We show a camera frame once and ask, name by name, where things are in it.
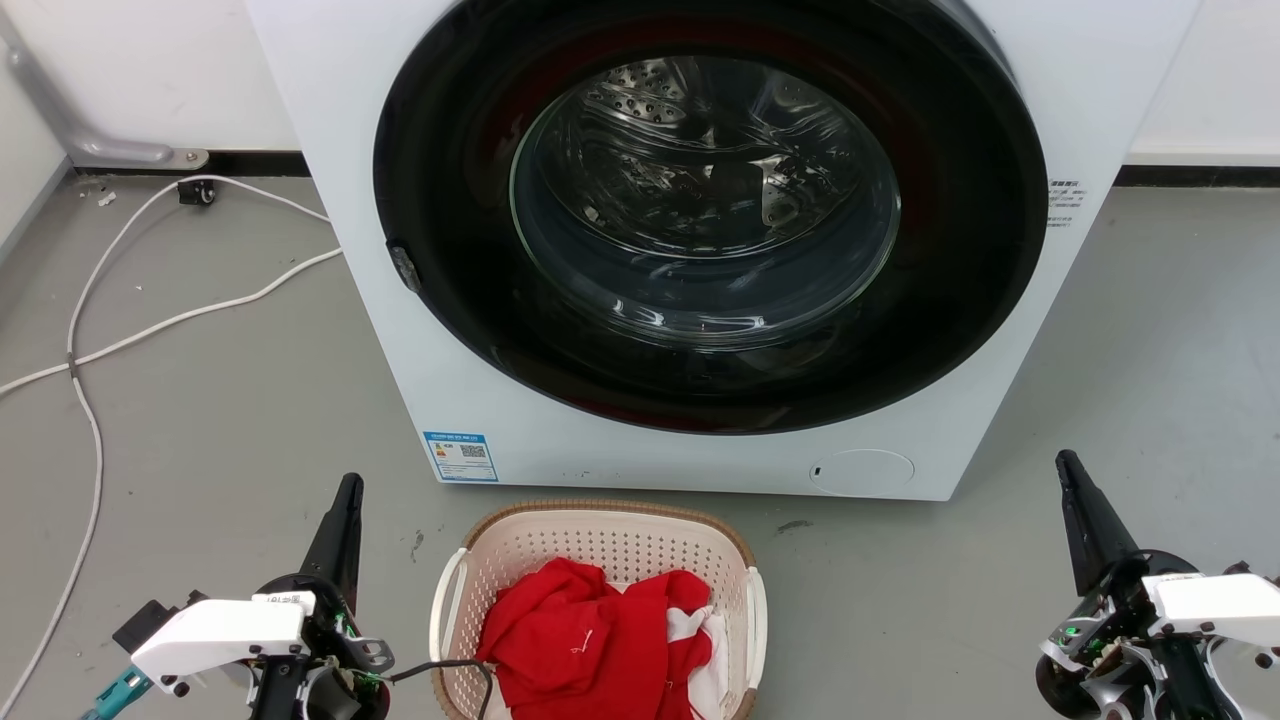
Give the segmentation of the round white filter cover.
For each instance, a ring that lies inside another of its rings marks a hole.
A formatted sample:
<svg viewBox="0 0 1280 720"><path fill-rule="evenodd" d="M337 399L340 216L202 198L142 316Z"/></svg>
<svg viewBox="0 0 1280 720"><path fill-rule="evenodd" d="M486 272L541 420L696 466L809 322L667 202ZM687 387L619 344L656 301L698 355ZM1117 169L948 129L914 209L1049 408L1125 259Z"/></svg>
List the round white filter cover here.
<svg viewBox="0 0 1280 720"><path fill-rule="evenodd" d="M881 448L855 448L829 455L810 468L810 482L822 493L849 498L896 496L915 474L914 464Z"/></svg>

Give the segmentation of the beige perforated laundry basket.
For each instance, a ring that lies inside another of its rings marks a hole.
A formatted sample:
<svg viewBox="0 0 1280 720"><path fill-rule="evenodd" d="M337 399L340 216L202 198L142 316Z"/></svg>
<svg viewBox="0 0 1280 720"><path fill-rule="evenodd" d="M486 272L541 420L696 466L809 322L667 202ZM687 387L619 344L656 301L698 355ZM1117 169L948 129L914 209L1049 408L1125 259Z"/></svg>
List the beige perforated laundry basket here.
<svg viewBox="0 0 1280 720"><path fill-rule="evenodd" d="M500 589L552 559L600 568L616 587L685 570L710 587L727 630L724 720L750 720L765 666L765 585L746 541L687 509L603 498L516 503L476 523L449 557L431 601L434 661L470 659Z"/></svg>

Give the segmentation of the black round washer door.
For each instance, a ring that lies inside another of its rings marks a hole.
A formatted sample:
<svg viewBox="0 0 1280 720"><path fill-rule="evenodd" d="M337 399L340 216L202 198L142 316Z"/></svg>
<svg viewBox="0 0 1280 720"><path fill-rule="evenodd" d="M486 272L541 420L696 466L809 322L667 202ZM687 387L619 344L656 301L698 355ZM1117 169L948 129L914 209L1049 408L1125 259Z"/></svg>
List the black round washer door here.
<svg viewBox="0 0 1280 720"><path fill-rule="evenodd" d="M529 128L585 79L660 56L776 67L881 142L902 200L896 245L827 323L736 352L650 345L556 299L529 260L507 191ZM1009 64L946 0L463 0L390 87L372 184L419 297L495 369L636 427L759 436L873 413L968 360L1030 282L1050 183Z"/></svg>

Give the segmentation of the grey wall pipe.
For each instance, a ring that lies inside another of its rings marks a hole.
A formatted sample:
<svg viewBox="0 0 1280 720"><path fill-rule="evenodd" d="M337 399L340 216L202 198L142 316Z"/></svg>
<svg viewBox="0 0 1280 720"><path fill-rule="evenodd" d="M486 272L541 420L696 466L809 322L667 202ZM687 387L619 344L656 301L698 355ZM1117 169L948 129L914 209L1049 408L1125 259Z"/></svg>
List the grey wall pipe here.
<svg viewBox="0 0 1280 720"><path fill-rule="evenodd" d="M0 40L6 47L1 63L32 101L73 167L159 173L200 170L210 163L207 149L118 138L92 127L60 94L1 5Z"/></svg>

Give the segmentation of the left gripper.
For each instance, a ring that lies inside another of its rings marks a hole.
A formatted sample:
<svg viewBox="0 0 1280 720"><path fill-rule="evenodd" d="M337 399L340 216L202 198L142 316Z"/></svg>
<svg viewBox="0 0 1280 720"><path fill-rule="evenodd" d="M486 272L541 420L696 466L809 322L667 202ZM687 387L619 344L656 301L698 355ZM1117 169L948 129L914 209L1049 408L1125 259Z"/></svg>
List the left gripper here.
<svg viewBox="0 0 1280 720"><path fill-rule="evenodd" d="M206 671L241 669L250 720L387 720L383 674L396 657L355 625L362 506L364 478L346 473L301 574L248 600L191 605L131 655L131 666L177 698Z"/></svg>

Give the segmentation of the steel washer drum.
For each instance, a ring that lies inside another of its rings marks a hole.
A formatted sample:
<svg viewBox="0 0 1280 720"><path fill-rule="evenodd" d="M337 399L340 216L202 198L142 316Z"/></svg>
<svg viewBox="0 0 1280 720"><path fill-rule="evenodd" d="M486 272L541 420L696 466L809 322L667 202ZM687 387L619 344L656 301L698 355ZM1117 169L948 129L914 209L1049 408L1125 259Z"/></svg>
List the steel washer drum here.
<svg viewBox="0 0 1280 720"><path fill-rule="evenodd" d="M660 56L570 88L507 184L556 299L625 337L736 352L822 325L881 273L902 200L844 101L776 67Z"/></svg>

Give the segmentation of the white garment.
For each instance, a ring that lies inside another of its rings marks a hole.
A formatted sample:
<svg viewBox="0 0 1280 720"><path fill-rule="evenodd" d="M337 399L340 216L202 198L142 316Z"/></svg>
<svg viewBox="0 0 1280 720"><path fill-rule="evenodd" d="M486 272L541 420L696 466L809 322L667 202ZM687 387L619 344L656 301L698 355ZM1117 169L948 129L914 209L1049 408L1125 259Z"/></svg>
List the white garment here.
<svg viewBox="0 0 1280 720"><path fill-rule="evenodd" d="M668 609L668 673L660 720L724 720L730 653L724 618L712 606Z"/></svg>

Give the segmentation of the red garment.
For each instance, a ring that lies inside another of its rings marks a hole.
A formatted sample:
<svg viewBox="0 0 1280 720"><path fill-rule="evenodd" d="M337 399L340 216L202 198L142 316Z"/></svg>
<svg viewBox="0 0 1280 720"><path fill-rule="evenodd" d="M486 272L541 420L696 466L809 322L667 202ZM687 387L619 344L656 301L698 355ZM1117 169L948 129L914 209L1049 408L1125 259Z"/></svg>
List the red garment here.
<svg viewBox="0 0 1280 720"><path fill-rule="evenodd" d="M690 571L617 589L600 568L552 559L497 593L475 656L512 720L660 720L666 611L705 606L710 587Z"/></svg>

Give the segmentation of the blue energy label sticker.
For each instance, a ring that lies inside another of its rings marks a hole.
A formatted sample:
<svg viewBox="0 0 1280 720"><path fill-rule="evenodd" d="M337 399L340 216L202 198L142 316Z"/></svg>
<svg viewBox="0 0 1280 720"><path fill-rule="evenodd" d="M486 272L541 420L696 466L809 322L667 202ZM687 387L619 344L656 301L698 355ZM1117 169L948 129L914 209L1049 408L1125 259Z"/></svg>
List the blue energy label sticker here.
<svg viewBox="0 0 1280 720"><path fill-rule="evenodd" d="M497 483L495 464L485 436L424 432L422 439L442 483Z"/></svg>

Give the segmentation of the white front-load washing machine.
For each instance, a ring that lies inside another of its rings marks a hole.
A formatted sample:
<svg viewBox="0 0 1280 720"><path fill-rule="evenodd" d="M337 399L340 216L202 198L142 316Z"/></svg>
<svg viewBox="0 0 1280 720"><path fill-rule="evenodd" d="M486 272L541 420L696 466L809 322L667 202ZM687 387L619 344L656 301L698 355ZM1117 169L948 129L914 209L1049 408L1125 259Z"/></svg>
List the white front-load washing machine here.
<svg viewBox="0 0 1280 720"><path fill-rule="evenodd" d="M598 416L520 384L463 345L397 275L372 184L379 120L408 55L462 1L246 0L424 448L424 432L485 436L499 480L466 484L771 495L826 495L810 482L817 461L881 448L915 468L906 487L881 498L924 501L954 495L1201 4L946 0L973 12L993 37L1030 109L1048 182L1075 179L1087 190L1075 220L1046 228L1039 260L1011 314L937 382L827 427L704 436Z"/></svg>

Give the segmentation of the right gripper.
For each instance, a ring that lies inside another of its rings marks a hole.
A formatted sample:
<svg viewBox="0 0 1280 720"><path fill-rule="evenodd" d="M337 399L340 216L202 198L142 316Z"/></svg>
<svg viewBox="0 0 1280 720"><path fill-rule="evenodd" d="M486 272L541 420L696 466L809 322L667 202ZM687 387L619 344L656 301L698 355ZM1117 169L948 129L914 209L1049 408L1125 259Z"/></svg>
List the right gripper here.
<svg viewBox="0 0 1280 720"><path fill-rule="evenodd" d="M1055 457L1079 605L1042 642L1036 687L1066 720L1260 720L1229 689L1228 644L1280 667L1280 583L1140 551L1078 454Z"/></svg>

